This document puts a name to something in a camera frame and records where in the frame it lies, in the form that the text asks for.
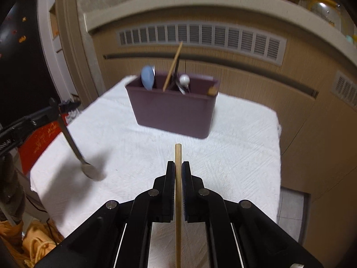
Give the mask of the gloved left hand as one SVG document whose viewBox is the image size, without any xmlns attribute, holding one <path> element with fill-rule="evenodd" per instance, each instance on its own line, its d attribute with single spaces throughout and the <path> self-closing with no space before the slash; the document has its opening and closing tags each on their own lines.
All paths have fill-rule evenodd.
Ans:
<svg viewBox="0 0 357 268">
<path fill-rule="evenodd" d="M 16 224 L 21 222 L 25 211 L 25 192 L 10 153 L 1 157 L 1 205 Z"/>
</svg>

